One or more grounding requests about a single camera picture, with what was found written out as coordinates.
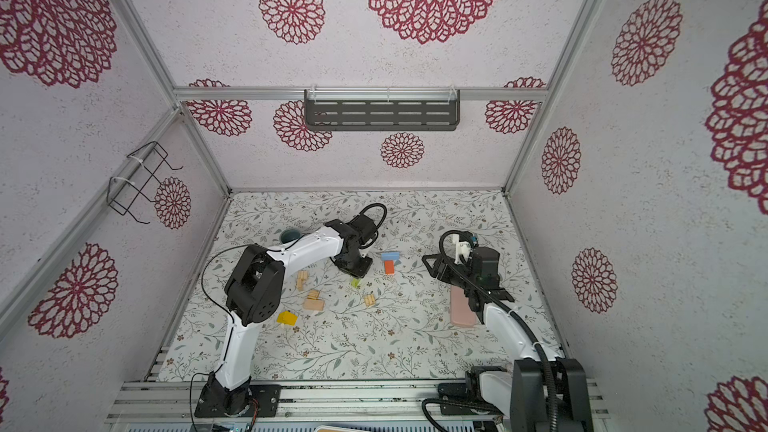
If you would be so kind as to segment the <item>blue wooden block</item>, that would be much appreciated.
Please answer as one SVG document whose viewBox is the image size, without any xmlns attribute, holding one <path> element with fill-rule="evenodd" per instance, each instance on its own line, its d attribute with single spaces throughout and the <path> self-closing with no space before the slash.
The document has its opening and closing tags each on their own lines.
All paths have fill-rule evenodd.
<svg viewBox="0 0 768 432">
<path fill-rule="evenodd" d="M 380 256 L 381 256 L 381 260 L 384 262 L 387 262 L 387 261 L 395 262 L 400 259 L 400 253 L 397 251 L 382 252 Z"/>
</svg>

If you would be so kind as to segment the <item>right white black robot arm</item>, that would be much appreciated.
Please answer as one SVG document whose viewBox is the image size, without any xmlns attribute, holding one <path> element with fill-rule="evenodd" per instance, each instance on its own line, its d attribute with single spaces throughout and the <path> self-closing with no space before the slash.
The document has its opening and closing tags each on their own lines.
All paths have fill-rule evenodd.
<svg viewBox="0 0 768 432">
<path fill-rule="evenodd" d="M 512 369 L 475 367 L 467 373 L 463 400 L 426 399 L 422 412 L 432 425 L 428 406 L 499 412 L 510 431 L 592 431 L 594 422 L 586 372 L 575 359 L 543 344 L 514 307 L 502 287 L 500 253 L 461 244 L 450 257 L 425 255 L 429 275 L 463 290 L 469 308 L 507 352 Z"/>
</svg>

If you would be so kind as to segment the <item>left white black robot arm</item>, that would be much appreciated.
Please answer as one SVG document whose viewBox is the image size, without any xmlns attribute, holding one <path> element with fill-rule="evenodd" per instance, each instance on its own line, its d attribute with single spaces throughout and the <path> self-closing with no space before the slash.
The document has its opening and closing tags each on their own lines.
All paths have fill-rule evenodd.
<svg viewBox="0 0 768 432">
<path fill-rule="evenodd" d="M 260 324 L 279 308 L 286 279 L 326 259 L 343 273 L 364 277 L 372 259 L 361 252 L 375 243 L 382 225 L 381 219 L 360 212 L 348 222 L 330 220 L 289 244 L 246 246 L 224 287 L 230 318 L 224 352 L 215 371 L 218 383 L 234 390 L 250 381 Z"/>
</svg>

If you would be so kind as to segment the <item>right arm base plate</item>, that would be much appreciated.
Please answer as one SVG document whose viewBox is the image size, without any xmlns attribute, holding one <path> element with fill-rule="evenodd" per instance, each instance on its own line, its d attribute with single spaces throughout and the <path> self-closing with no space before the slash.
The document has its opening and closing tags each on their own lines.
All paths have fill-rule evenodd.
<svg viewBox="0 0 768 432">
<path fill-rule="evenodd" d="M 457 405 L 439 404 L 440 413 L 445 416 L 459 415 L 500 415 L 495 406 L 482 401 L 462 382 L 442 382 L 437 386 L 439 399 L 457 402 Z"/>
</svg>

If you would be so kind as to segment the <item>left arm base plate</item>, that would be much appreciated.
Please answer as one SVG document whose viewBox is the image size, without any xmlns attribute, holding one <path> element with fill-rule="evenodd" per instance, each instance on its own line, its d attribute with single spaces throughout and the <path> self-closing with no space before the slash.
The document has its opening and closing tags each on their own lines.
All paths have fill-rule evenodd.
<svg viewBox="0 0 768 432">
<path fill-rule="evenodd" d="M 281 392 L 280 385 L 245 383 L 234 390 L 229 390 L 216 380 L 209 381 L 202 389 L 193 416 L 195 419 L 275 417 Z"/>
</svg>

